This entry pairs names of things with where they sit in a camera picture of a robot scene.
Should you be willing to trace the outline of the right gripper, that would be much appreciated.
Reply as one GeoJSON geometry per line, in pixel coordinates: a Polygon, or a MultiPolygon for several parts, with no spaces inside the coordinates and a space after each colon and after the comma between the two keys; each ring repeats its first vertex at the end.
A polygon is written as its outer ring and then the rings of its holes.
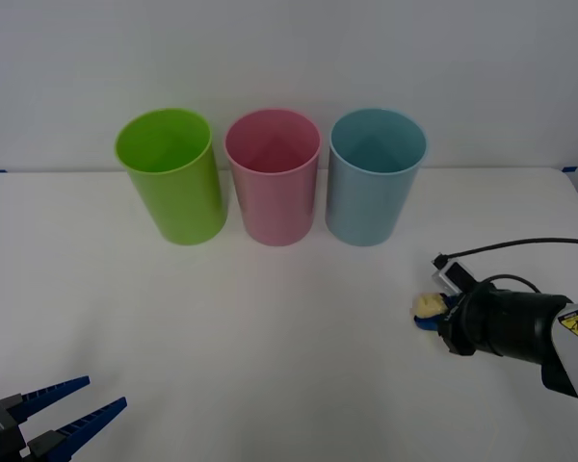
{"type": "Polygon", "coordinates": [[[414,316],[413,321],[421,330],[437,331],[451,353],[458,356],[472,356],[476,351],[483,349],[471,338],[468,314],[474,298],[477,298],[484,289],[484,284],[477,284],[468,293],[444,295],[446,311],[441,316],[426,318],[414,316]]]}

